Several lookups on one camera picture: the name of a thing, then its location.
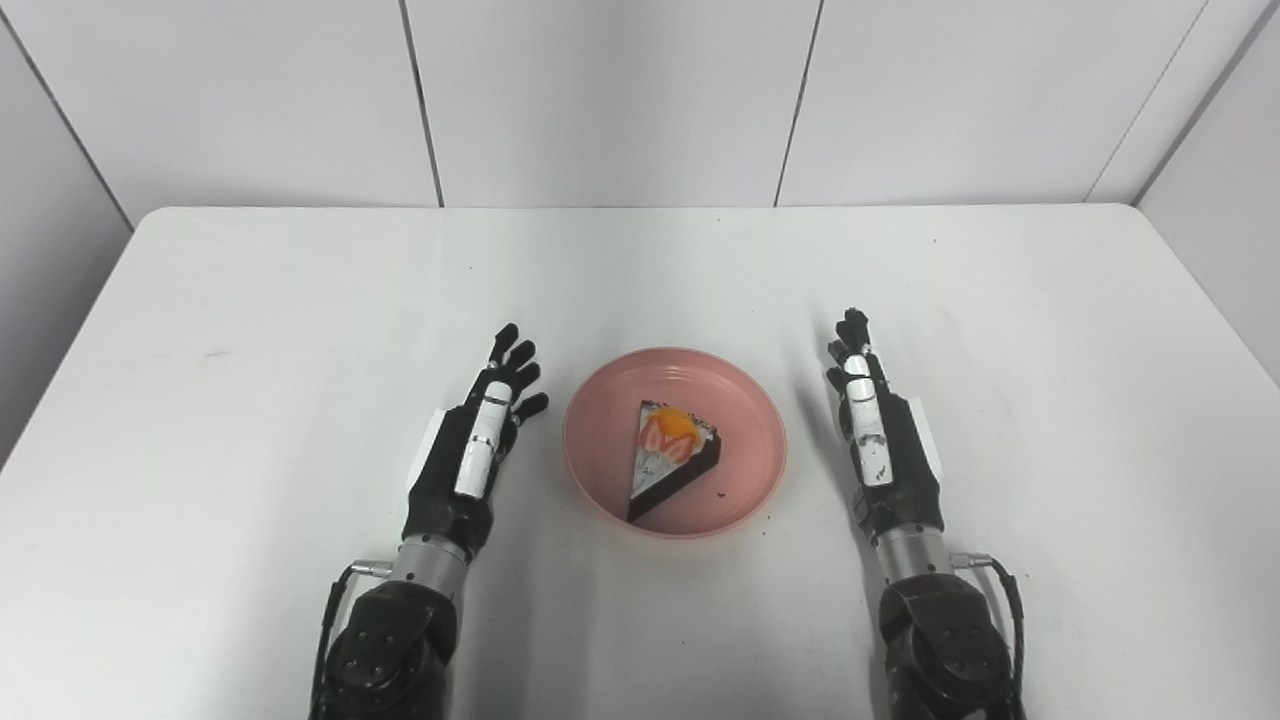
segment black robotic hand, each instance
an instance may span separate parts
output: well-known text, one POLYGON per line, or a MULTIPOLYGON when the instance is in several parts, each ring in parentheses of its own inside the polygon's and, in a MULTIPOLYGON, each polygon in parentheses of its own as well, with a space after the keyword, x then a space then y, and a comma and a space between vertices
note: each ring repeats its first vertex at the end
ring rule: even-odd
POLYGON ((943 530, 938 480, 910 404, 888 388, 872 348, 867 315, 850 307, 827 346, 836 366, 827 382, 840 395, 840 430, 858 473, 854 515, 868 539, 905 523, 943 530))
POLYGON ((895 395, 872 350, 867 315, 845 311, 828 346, 836 366, 827 380, 840 396, 840 429, 858 477, 854 516, 867 534, 884 593, 890 714, 893 720, 960 720, 983 710, 988 720, 1021 719, 1021 601, 1016 582, 991 556, 951 555, 942 539, 938 480, 911 405, 895 395), (956 566, 992 565, 1010 592, 1016 660, 992 625, 986 597, 955 575, 956 566))
POLYGON ((494 478, 521 424, 548 405, 543 393, 520 402, 541 370, 532 361, 534 343, 517 345, 518 338, 515 324, 497 334, 467 398, 444 414, 410 491, 396 561, 358 561, 334 583, 321 624, 312 719, 444 716, 445 666, 458 644, 458 594, 493 528, 494 478), (356 600, 347 628, 329 648, 329 628, 353 571, 387 582, 356 600))
POLYGON ((426 464, 408 495, 402 537, 443 536, 475 557, 489 539, 489 502, 498 466, 516 445, 525 420, 547 409, 545 393, 522 404, 521 395, 541 375, 532 341, 516 345, 520 329, 504 327, 495 337, 489 364, 480 370, 467 398, 444 414, 426 464))

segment strawberry slice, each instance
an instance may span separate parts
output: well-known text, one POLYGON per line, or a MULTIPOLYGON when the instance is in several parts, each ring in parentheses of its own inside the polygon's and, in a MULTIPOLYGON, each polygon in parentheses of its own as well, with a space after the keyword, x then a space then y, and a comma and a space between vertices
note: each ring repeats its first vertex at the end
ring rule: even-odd
POLYGON ((640 430, 640 448, 649 452, 658 452, 662 450, 663 441, 667 438, 662 434, 662 425, 658 423, 657 418, 649 418, 649 421, 644 424, 640 430))
POLYGON ((672 462, 687 462, 690 457, 694 456, 694 443, 698 442, 698 436, 680 436, 677 438, 668 439, 662 446, 662 454, 666 455, 672 462))

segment cake slice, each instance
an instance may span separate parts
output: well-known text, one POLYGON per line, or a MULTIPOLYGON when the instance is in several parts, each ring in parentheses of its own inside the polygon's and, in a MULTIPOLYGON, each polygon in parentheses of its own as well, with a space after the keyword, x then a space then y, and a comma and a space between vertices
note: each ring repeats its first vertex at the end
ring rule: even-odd
POLYGON ((643 401, 627 523, 714 468, 719 451, 721 438, 710 424, 677 407, 643 401))

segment black cable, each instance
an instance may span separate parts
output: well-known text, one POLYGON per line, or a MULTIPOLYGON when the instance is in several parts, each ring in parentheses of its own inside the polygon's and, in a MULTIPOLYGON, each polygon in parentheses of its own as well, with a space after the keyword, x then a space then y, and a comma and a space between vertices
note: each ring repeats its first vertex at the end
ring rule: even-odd
POLYGON ((316 669, 311 675, 311 711, 307 714, 308 720, 315 719, 316 708, 320 707, 320 685, 324 682, 324 661, 329 655, 329 633, 333 630, 333 624, 338 620, 338 607, 342 605, 343 596, 347 594, 347 584, 351 582, 352 573, 355 573, 355 569, 348 565, 338 575, 338 579, 329 585, 329 601, 324 606, 324 618, 320 619, 320 646, 316 648, 316 669))
POLYGON ((1018 592, 1018 578, 1010 574, 995 557, 991 566, 1000 575, 1000 585, 1005 588, 1005 598, 1009 601, 1009 615, 1014 619, 1014 678, 1012 689, 1009 692, 1009 706, 1015 720, 1027 720, 1023 710, 1023 657, 1027 655, 1024 628, 1023 628, 1023 596, 1018 592))

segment white frosting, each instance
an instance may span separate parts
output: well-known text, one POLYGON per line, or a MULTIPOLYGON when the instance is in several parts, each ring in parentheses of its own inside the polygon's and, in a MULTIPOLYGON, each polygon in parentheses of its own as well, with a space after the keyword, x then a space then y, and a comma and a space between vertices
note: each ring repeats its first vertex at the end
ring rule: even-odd
MULTIPOLYGON (((640 405, 640 428, 644 428, 645 423, 649 421, 649 415, 659 407, 662 405, 648 401, 640 405)), ((694 421, 694 425, 698 428, 698 445, 694 447, 694 452, 696 454, 710 439, 712 429, 707 423, 698 420, 694 421)), ((684 462, 672 462, 662 452, 636 446, 635 471, 631 475, 631 498, 635 500, 636 496, 662 482, 663 478, 672 474, 684 462)))

